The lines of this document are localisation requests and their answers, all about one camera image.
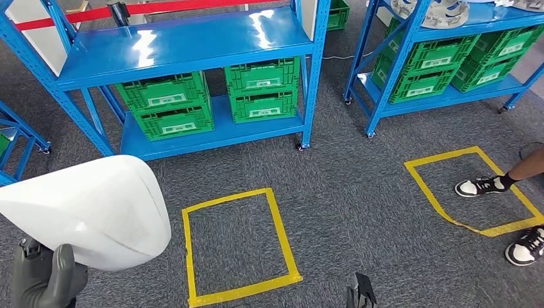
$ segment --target crate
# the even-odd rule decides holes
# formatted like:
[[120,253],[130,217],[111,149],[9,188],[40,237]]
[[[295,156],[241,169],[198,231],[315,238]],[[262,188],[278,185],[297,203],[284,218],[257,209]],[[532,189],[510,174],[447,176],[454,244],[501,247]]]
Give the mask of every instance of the crate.
[[350,7],[344,0],[331,0],[328,11],[327,31],[343,30],[346,28]]
[[151,141],[209,132],[214,129],[209,103],[145,115],[135,115],[144,135]]
[[2,155],[4,151],[8,148],[10,142],[10,139],[4,136],[4,134],[0,133],[0,155]]
[[135,115],[202,104],[208,96],[203,72],[177,74],[115,85],[126,106]]
[[298,56],[225,67],[228,95],[233,98],[292,91],[298,88],[299,78]]
[[468,92],[502,80],[522,56],[508,58],[488,65],[478,64],[467,58],[455,74],[452,85],[461,92]]
[[481,65],[522,56],[544,31],[544,25],[485,33],[470,51],[469,57]]
[[297,91],[257,94],[230,98],[230,108],[234,123],[244,123],[296,114]]
[[[383,55],[379,55],[371,79],[376,86],[382,90],[390,67],[390,59]],[[449,69],[417,76],[399,75],[389,97],[389,102],[391,104],[396,104],[442,94],[454,77],[456,70],[457,69]]]
[[[396,19],[391,19],[386,36],[392,33],[399,24]],[[393,60],[403,35],[404,31],[401,31],[395,36],[383,49],[382,54]],[[416,76],[457,69],[474,47],[479,36],[478,34],[417,43],[406,58],[402,74],[404,76]]]

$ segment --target red belt barrier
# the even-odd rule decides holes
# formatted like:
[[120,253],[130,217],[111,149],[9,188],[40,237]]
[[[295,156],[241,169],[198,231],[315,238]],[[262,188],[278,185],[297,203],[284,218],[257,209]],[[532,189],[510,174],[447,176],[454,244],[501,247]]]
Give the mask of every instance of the red belt barrier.
[[[253,3],[265,3],[273,2],[277,0],[184,0],[184,1],[171,1],[171,2],[159,2],[159,3],[145,3],[145,4],[128,4],[126,8],[130,15],[138,14],[151,14],[151,13],[166,13],[177,12],[186,10],[199,10],[204,8],[219,8],[222,6],[234,6],[240,4],[253,4]],[[95,8],[93,10],[85,12],[77,12],[67,14],[66,18],[72,24],[82,21],[94,21],[96,19],[104,19],[111,17],[110,10],[105,8]],[[15,24],[15,27],[19,31],[40,29],[46,27],[52,27],[55,24],[50,18],[38,19],[35,21],[27,21],[19,24]]]

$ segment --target yellow floor tape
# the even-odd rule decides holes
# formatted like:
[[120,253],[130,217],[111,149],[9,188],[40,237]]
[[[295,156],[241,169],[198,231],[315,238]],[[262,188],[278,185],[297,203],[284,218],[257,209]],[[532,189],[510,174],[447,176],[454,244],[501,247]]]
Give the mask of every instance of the yellow floor tape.
[[438,212],[438,214],[440,214],[440,216],[444,217],[445,220],[447,220],[447,221],[449,221],[449,222],[451,222],[451,223],[453,223],[455,225],[465,227],[468,230],[474,231],[474,232],[476,232],[478,234],[493,237],[493,236],[497,236],[497,235],[501,235],[501,234],[505,234],[505,233],[509,233],[509,232],[523,230],[525,228],[530,228],[530,227],[533,227],[533,226],[540,225],[540,224],[544,223],[544,216],[542,216],[542,214],[540,214],[540,212],[536,209],[536,207],[534,207],[534,205],[525,197],[525,195],[523,195],[523,193],[517,187],[515,187],[514,185],[511,187],[512,192],[522,202],[522,204],[525,205],[525,207],[527,207],[527,209],[532,213],[532,215],[534,217],[531,217],[529,219],[524,219],[524,220],[521,220],[521,221],[515,221],[513,223],[507,223],[505,225],[501,225],[501,226],[498,226],[498,227],[493,227],[493,228],[489,228],[489,229],[485,229],[485,230],[477,230],[476,228],[473,228],[473,227],[471,227],[469,225],[465,225],[465,224],[460,223],[460,222],[454,220],[453,218],[451,218],[444,211],[444,209],[440,206],[440,204],[438,203],[436,198],[433,196],[432,192],[427,187],[427,185],[425,184],[423,179],[421,179],[420,175],[416,171],[416,167],[421,166],[421,165],[425,165],[425,164],[430,164],[430,163],[433,163],[433,162],[437,162],[437,161],[440,161],[440,160],[454,158],[454,157],[458,157],[458,156],[461,156],[461,155],[472,154],[472,153],[478,154],[480,156],[480,158],[483,161],[485,161],[486,164],[496,174],[498,174],[498,175],[503,175],[504,174],[499,169],[499,167],[497,167],[497,165],[478,146],[473,146],[471,148],[451,151],[451,152],[442,153],[442,154],[438,154],[438,155],[433,155],[433,156],[429,156],[429,157],[423,157],[423,158],[419,158],[419,159],[416,159],[416,160],[410,160],[408,162],[405,162],[404,166],[406,167],[406,169],[408,169],[408,172],[410,172],[412,177],[416,180],[416,183],[420,186],[421,190],[423,191],[423,193],[425,194],[427,199],[429,199],[430,204],[436,210],[436,212]]
[[[237,289],[231,289],[228,291],[212,293],[207,295],[196,294],[196,286],[194,284],[194,268],[192,263],[192,248],[191,248],[191,229],[189,227],[189,213],[194,212],[195,210],[203,209],[205,207],[211,207],[213,205],[218,205],[220,203],[247,198],[250,196],[255,196],[258,194],[265,194],[268,205],[270,207],[270,212],[272,213],[272,220],[274,221],[274,226],[276,228],[276,233],[278,240],[280,241],[280,246],[282,248],[282,253],[285,259],[285,265],[287,266],[288,274],[277,277],[274,279],[266,280],[249,286],[239,287]],[[182,210],[183,218],[183,230],[185,233],[185,247],[187,249],[187,284],[189,285],[189,307],[199,307],[204,305],[217,304],[221,302],[226,302],[229,300],[235,300],[245,296],[255,295],[257,293],[262,293],[279,287],[283,287],[289,284],[294,284],[296,282],[302,281],[302,277],[296,269],[296,264],[294,263],[293,253],[291,252],[291,247],[289,246],[289,241],[287,240],[287,235],[285,234],[284,224],[282,223],[282,218],[280,216],[280,211],[278,210],[278,205],[274,198],[274,193],[272,188],[261,188],[254,191],[242,192],[240,194],[233,194],[230,196],[206,201],[193,205]]]

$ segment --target black and white sneaker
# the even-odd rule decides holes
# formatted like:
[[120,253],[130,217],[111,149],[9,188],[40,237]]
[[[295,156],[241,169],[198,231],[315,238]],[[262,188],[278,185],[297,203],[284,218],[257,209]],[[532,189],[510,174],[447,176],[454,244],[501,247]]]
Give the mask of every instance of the black and white sneaker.
[[483,176],[476,180],[466,180],[455,186],[455,192],[461,197],[476,197],[482,194],[504,193],[508,188],[500,182],[500,177],[488,178]]
[[531,265],[544,253],[544,225],[527,229],[525,234],[506,248],[504,255],[515,266]]

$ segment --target black sock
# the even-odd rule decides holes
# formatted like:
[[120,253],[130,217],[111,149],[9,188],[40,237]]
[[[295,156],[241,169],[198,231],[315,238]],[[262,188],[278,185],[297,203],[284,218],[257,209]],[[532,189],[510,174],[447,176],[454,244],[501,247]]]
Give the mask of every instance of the black sock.
[[516,180],[512,179],[508,173],[506,173],[503,176],[500,176],[500,183],[504,185],[504,189],[509,189],[512,184],[517,182]]

